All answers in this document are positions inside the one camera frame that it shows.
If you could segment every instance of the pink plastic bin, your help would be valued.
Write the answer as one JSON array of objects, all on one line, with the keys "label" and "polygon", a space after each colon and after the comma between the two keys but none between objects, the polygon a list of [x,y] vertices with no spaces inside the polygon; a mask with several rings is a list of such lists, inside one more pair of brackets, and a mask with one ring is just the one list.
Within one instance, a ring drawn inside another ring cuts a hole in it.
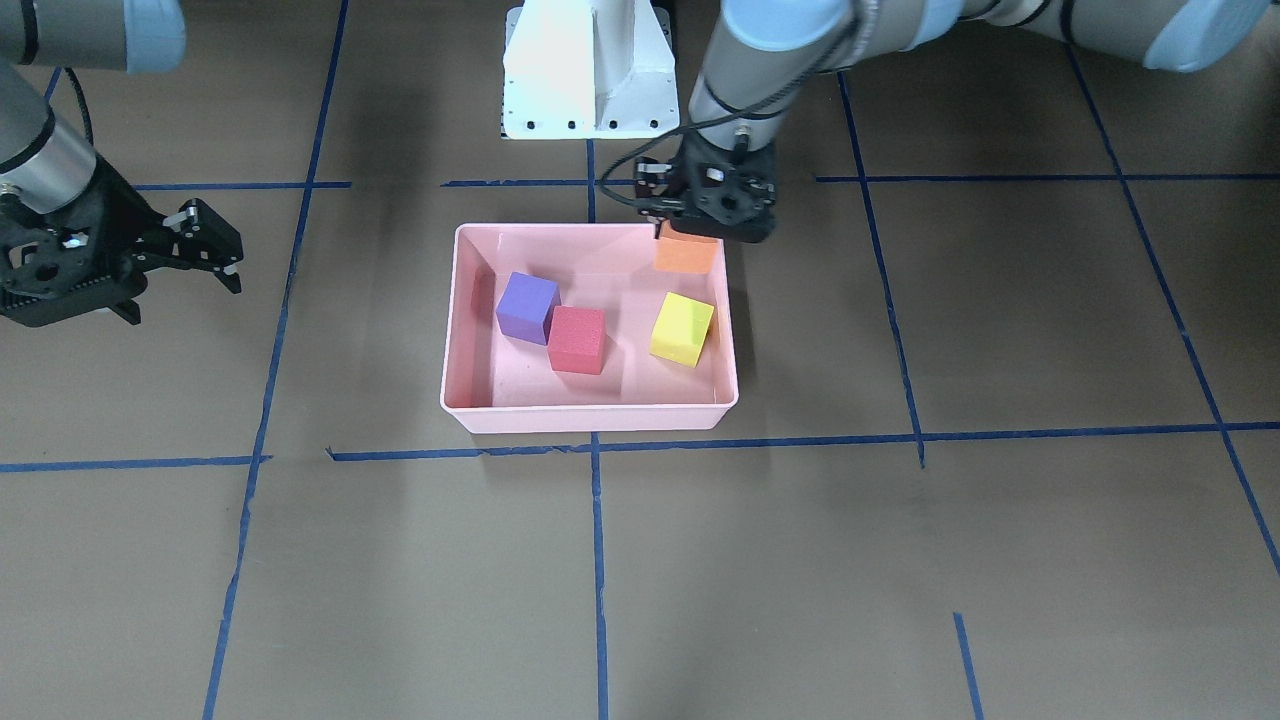
[{"label": "pink plastic bin", "polygon": [[[737,402],[724,249],[705,275],[662,273],[653,236],[649,223],[460,227],[440,406],[472,433],[716,427]],[[498,331],[515,272],[556,281],[564,305],[604,310],[603,373],[557,373],[545,347]],[[649,355],[667,292],[716,306],[698,368]]]}]

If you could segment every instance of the white mounting bracket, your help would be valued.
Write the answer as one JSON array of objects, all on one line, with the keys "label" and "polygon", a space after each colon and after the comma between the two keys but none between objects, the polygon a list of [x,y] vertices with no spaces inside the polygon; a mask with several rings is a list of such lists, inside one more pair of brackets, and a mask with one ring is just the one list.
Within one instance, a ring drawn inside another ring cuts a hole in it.
[{"label": "white mounting bracket", "polygon": [[525,0],[507,13],[502,64],[507,137],[644,138],[680,124],[669,18],[649,0]]}]

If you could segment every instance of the blue tape line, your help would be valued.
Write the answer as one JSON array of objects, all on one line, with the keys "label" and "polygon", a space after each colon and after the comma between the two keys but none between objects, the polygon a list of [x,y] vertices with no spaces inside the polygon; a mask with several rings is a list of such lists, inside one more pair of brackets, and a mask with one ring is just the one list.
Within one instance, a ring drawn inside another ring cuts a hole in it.
[{"label": "blue tape line", "polygon": [[553,452],[590,452],[590,445],[543,445],[517,447],[457,447],[448,450],[392,450],[384,452],[325,452],[334,462],[370,462],[387,460],[442,460],[447,457],[509,457],[515,455],[550,455]]},{"label": "blue tape line", "polygon": [[[851,184],[865,179],[869,183],[968,183],[968,182],[1117,182],[1116,174],[1009,174],[1009,176],[815,176],[814,182],[826,184]],[[1183,173],[1124,176],[1128,181],[1142,182],[1213,182],[1213,181],[1280,181],[1277,173]]]},{"label": "blue tape line", "polygon": [[1184,433],[1216,433],[1212,423],[1188,425],[1121,425],[1111,428],[1046,428],[1034,430],[977,430],[957,433],[924,433],[925,442],[974,442],[984,439],[1048,439],[1069,437],[1164,436]]},{"label": "blue tape line", "polygon": [[973,703],[974,720],[984,720],[982,712],[982,693],[978,692],[978,675],[973,671],[973,653],[969,652],[969,633],[964,629],[964,615],[952,612],[956,624],[956,641],[960,643],[960,659],[964,661],[965,679],[969,682],[969,702]]},{"label": "blue tape line", "polygon": [[58,81],[63,77],[61,68],[54,68],[54,73],[49,76],[49,86],[45,87],[45,102],[54,99],[54,91],[58,90]]},{"label": "blue tape line", "polygon": [[1228,423],[1226,429],[1234,432],[1280,430],[1280,423]]},{"label": "blue tape line", "polygon": [[1280,181],[1280,173],[1183,173],[1183,174],[1140,174],[1124,177],[1128,181],[1178,182],[1178,181]]},{"label": "blue tape line", "polygon": [[891,445],[919,439],[915,434],[832,436],[748,439],[673,439],[653,442],[608,442],[603,452],[650,452],[655,450],[744,450],[753,447],[823,447],[833,445]]},{"label": "blue tape line", "polygon": [[244,565],[244,544],[248,541],[248,523],[251,518],[250,505],[257,492],[260,457],[266,445],[266,428],[271,420],[271,402],[275,398],[275,380],[280,369],[280,357],[284,352],[284,332],[289,324],[289,300],[293,293],[293,281],[298,270],[298,254],[302,250],[302,238],[306,234],[307,214],[311,211],[311,195],[315,187],[316,172],[320,165],[320,147],[324,145],[324,129],[329,118],[329,104],[333,100],[333,86],[338,76],[338,60],[342,56],[342,38],[347,27],[347,5],[349,0],[342,0],[338,9],[338,27],[334,31],[333,51],[329,56],[329,72],[325,79],[324,97],[320,101],[320,118],[316,120],[315,141],[311,146],[311,164],[307,168],[307,182],[302,191],[302,206],[298,209],[297,232],[293,234],[293,252],[289,258],[289,272],[284,282],[284,296],[280,300],[280,315],[275,325],[275,345],[271,348],[271,364],[266,375],[266,388],[262,393],[262,420],[253,439],[253,461],[248,468],[248,479],[244,483],[244,503],[241,506],[239,539],[236,550],[236,571],[227,585],[227,597],[223,601],[223,618],[218,626],[218,643],[214,648],[214,665],[209,673],[209,689],[205,694],[204,720],[212,720],[214,707],[218,703],[218,687],[221,682],[223,664],[227,659],[227,639],[230,635],[232,615],[236,609],[236,593],[239,588],[241,569]]},{"label": "blue tape line", "polygon": [[600,433],[591,433],[591,519],[595,552],[595,700],[609,720],[609,641],[604,625],[604,519],[600,509]]},{"label": "blue tape line", "polygon": [[1064,47],[1066,49],[1068,60],[1071,63],[1071,70],[1075,73],[1075,79],[1080,85],[1080,92],[1084,95],[1084,100],[1089,105],[1089,113],[1093,115],[1093,122],[1097,124],[1098,133],[1102,136],[1102,145],[1106,147],[1107,155],[1111,158],[1111,165],[1115,168],[1116,177],[1120,178],[1120,187],[1124,190],[1124,197],[1129,204],[1129,211],[1133,214],[1133,222],[1138,227],[1138,236],[1142,238],[1142,246],[1147,251],[1147,259],[1151,261],[1151,269],[1156,274],[1156,281],[1160,283],[1160,291],[1165,295],[1165,304],[1169,305],[1169,313],[1174,316],[1178,332],[1183,337],[1183,346],[1187,348],[1187,357],[1192,363],[1192,369],[1196,370],[1196,379],[1199,382],[1201,391],[1204,393],[1204,401],[1208,402],[1210,413],[1213,415],[1213,423],[1222,436],[1222,445],[1226,447],[1226,455],[1230,457],[1231,466],[1235,469],[1235,477],[1240,482],[1240,488],[1244,491],[1244,497],[1249,503],[1249,510],[1253,512],[1253,520],[1258,525],[1258,532],[1262,534],[1262,542],[1267,548],[1267,553],[1271,555],[1271,564],[1275,566],[1276,574],[1280,575],[1280,551],[1276,550],[1276,543],[1271,537],[1271,530],[1267,528],[1266,518],[1262,516],[1262,509],[1258,506],[1257,497],[1253,495],[1253,487],[1249,484],[1249,478],[1244,473],[1240,457],[1235,452],[1235,443],[1231,442],[1231,433],[1229,432],[1226,423],[1222,421],[1222,413],[1219,410],[1217,401],[1213,398],[1213,391],[1210,389],[1208,378],[1204,374],[1204,368],[1201,365],[1199,355],[1196,352],[1196,345],[1192,342],[1192,336],[1187,331],[1187,323],[1183,322],[1183,314],[1178,310],[1178,302],[1174,301],[1174,292],[1170,290],[1169,281],[1165,278],[1165,270],[1161,268],[1160,259],[1156,256],[1156,247],[1151,242],[1151,234],[1147,232],[1147,224],[1143,222],[1142,213],[1138,210],[1138,201],[1134,199],[1133,190],[1129,187],[1129,182],[1124,177],[1124,169],[1120,165],[1120,156],[1116,154],[1115,145],[1111,142],[1111,136],[1107,133],[1107,128],[1102,122],[1102,114],[1098,111],[1098,105],[1094,102],[1093,94],[1089,91],[1089,83],[1084,79],[1084,69],[1080,67],[1080,61],[1075,56],[1075,50],[1070,45],[1064,45]]},{"label": "blue tape line", "polygon": [[[1212,181],[1280,181],[1280,173],[1148,173],[1137,176],[1124,176],[1129,181],[1140,182],[1212,182]],[[814,182],[827,184],[860,183],[864,179],[869,183],[966,183],[966,182],[1116,182],[1114,174],[979,174],[979,176],[814,176]],[[584,187],[594,181],[586,178],[567,179],[456,179],[442,183],[440,187]],[[631,181],[611,179],[607,184],[630,186]]]},{"label": "blue tape line", "polygon": [[[1229,430],[1280,430],[1280,421],[1228,423]],[[671,439],[646,442],[607,442],[600,452],[654,452],[662,450],[746,450],[767,447],[826,447],[842,445],[893,445],[924,442],[978,442],[993,439],[1051,439],[1073,437],[1124,437],[1164,436],[1190,433],[1217,433],[1213,423],[1184,425],[1117,425],[1096,428],[1037,428],[1012,430],[960,430],[950,433],[890,433],[867,436],[813,436],[783,438],[727,438],[727,439]],[[325,450],[335,462],[369,462],[387,460],[435,460],[445,457],[480,457],[511,455],[586,454],[590,445],[545,445],[517,447],[460,447],[445,450],[394,450],[383,452],[333,452]]]},{"label": "blue tape line", "polygon": [[911,416],[911,432],[915,433],[915,450],[920,456],[920,468],[924,468],[924,439],[920,437],[920,416],[915,410],[915,392],[911,389],[911,373],[906,366],[906,348],[902,346],[902,333],[897,327],[897,309],[893,306],[893,290],[888,282],[888,269],[884,265],[884,250],[881,247],[879,227],[876,224],[876,208],[872,204],[872,188],[867,182],[867,167],[863,164],[863,147],[858,142],[858,126],[854,123],[854,109],[849,101],[849,83],[845,82],[845,73],[836,74],[836,83],[840,85],[840,101],[845,109],[845,124],[849,126],[849,142],[854,149],[854,163],[858,165],[859,186],[863,191],[863,205],[867,209],[867,224],[872,233],[872,249],[876,251],[876,266],[879,269],[881,284],[884,288],[884,307],[888,313],[888,327],[893,332],[893,345],[897,347],[897,364],[902,372],[902,388],[906,392],[906,411]]},{"label": "blue tape line", "polygon": [[595,222],[595,141],[586,140],[586,222]]},{"label": "blue tape line", "polygon": [[966,183],[966,182],[1115,182],[1115,176],[1088,176],[1088,174],[1010,174],[1010,176],[817,176],[819,183],[906,183],[906,182],[940,182],[940,183]]},{"label": "blue tape line", "polygon": [[63,462],[0,462],[0,473],[63,473],[76,470],[146,470],[151,468],[200,468],[248,465],[252,457],[151,457],[145,460],[69,460]]},{"label": "blue tape line", "polygon": [[[626,179],[611,179],[605,184],[623,186],[631,184]],[[460,179],[442,183],[440,187],[594,187],[595,178],[567,178],[567,179]]]},{"label": "blue tape line", "polygon": [[134,184],[133,190],[138,192],[160,192],[166,190],[306,190],[307,187],[314,190],[349,190],[351,186],[351,181],[314,182],[310,186],[306,182],[178,182]]}]

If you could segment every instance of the floor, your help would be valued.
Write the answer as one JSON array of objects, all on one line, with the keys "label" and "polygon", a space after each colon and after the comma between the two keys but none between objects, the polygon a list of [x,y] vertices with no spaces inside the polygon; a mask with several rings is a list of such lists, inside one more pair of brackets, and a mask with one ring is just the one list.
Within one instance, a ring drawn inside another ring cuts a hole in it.
[{"label": "floor", "polygon": [[812,81],[739,406],[472,437],[453,229],[635,219],[628,143],[499,140],[512,4],[189,0],[82,73],[244,293],[0,325],[0,715],[1276,717],[1280,9],[1189,77],[965,24]]}]

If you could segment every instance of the yellow cube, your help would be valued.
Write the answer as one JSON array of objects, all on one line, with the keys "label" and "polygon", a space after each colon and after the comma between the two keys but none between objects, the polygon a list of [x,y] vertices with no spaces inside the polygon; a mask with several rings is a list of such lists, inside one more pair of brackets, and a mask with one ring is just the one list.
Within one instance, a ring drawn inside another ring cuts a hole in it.
[{"label": "yellow cube", "polygon": [[649,352],[664,360],[696,368],[714,314],[716,307],[705,302],[668,292],[667,299],[662,301],[658,322],[653,325]]}]

